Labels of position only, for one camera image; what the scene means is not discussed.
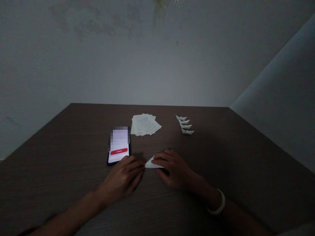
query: right hand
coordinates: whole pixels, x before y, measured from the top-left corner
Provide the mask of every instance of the right hand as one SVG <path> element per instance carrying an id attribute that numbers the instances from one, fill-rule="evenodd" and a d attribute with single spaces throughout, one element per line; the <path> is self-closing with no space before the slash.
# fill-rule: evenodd
<path id="1" fill-rule="evenodd" d="M 164 167 L 170 175 L 157 169 L 160 178 L 167 186 L 182 190 L 192 190 L 193 186 L 203 178 L 195 173 L 174 150 L 164 150 L 154 156 L 153 164 Z"/>

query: wooden table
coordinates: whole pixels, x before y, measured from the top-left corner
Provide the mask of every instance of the wooden table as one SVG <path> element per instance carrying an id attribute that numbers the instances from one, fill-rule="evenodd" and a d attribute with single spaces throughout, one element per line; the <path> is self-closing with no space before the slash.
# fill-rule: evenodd
<path id="1" fill-rule="evenodd" d="M 156 116 L 162 129 L 131 136 L 145 160 L 165 148 L 275 232 L 315 219 L 315 176 L 230 108 L 71 104 L 0 164 L 0 232 L 42 223 L 108 175 L 110 126 Z M 175 115 L 188 116 L 192 136 Z M 204 204 L 169 189 L 146 169 L 136 191 L 89 221 L 78 235 L 221 235 Z"/>

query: wall stain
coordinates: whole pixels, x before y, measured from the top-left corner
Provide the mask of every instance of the wall stain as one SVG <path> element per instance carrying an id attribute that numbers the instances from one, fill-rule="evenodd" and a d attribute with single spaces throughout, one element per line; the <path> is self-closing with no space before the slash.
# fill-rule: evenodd
<path id="1" fill-rule="evenodd" d="M 17 123 L 17 122 L 16 122 L 14 119 L 12 119 L 10 116 L 6 116 L 6 117 L 4 118 L 4 122 L 9 123 L 9 124 L 12 124 L 12 125 L 14 125 L 14 126 L 20 126 L 20 124 Z"/>
<path id="2" fill-rule="evenodd" d="M 127 20 L 130 22 L 142 23 L 141 20 L 141 3 L 139 5 L 134 4 L 127 5 Z M 124 19 L 118 14 L 109 15 L 107 11 L 101 12 L 98 7 L 94 6 L 90 0 L 67 0 L 65 3 L 58 3 L 49 7 L 49 11 L 64 33 L 73 32 L 79 41 L 83 41 L 85 37 L 90 34 L 106 34 L 108 36 L 127 36 L 129 39 L 133 38 L 134 31 L 139 27 L 135 25 L 127 25 Z M 82 18 L 88 18 L 86 20 L 79 20 L 77 23 L 70 23 L 67 17 L 73 12 L 82 14 Z M 141 30 L 136 31 L 136 37 L 143 37 Z"/>
<path id="3" fill-rule="evenodd" d="M 164 28 L 164 18 L 166 15 L 166 9 L 170 3 L 170 0 L 155 0 L 154 14 L 153 14 L 153 33 L 161 34 Z"/>

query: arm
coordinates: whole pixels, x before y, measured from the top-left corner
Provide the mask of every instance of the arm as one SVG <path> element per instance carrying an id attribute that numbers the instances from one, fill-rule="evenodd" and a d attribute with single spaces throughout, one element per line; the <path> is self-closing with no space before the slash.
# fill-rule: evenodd
<path id="1" fill-rule="evenodd" d="M 130 195 L 143 175 L 145 163 L 134 156 L 125 156 L 109 173 L 104 182 L 80 201 L 37 229 L 32 236 L 74 235 L 87 221 L 110 204 Z"/>
<path id="2" fill-rule="evenodd" d="M 165 150 L 155 155 L 152 163 L 169 171 L 170 175 L 168 176 L 161 169 L 157 169 L 160 178 L 169 187 L 184 189 L 200 196 L 210 210 L 217 210 L 220 207 L 222 203 L 221 194 L 200 175 L 192 171 L 175 151 Z M 233 235 L 272 235 L 266 228 L 228 199 L 226 199 L 225 208 L 219 215 L 219 219 L 229 227 Z"/>

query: forearm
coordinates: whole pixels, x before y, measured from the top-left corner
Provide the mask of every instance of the forearm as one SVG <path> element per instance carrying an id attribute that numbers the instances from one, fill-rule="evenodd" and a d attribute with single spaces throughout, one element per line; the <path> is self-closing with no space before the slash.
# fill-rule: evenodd
<path id="1" fill-rule="evenodd" d="M 200 196 L 210 210 L 217 210 L 221 203 L 221 194 L 204 179 L 191 188 L 191 191 Z M 239 208 L 236 204 L 226 199 L 225 208 L 218 216 L 226 224 L 233 235 L 272 235 L 254 218 Z"/>
<path id="2" fill-rule="evenodd" d="M 89 192 L 65 212 L 59 214 L 32 236 L 69 236 L 74 235 L 87 221 L 96 216 L 105 208 L 101 204 L 95 191 Z"/>

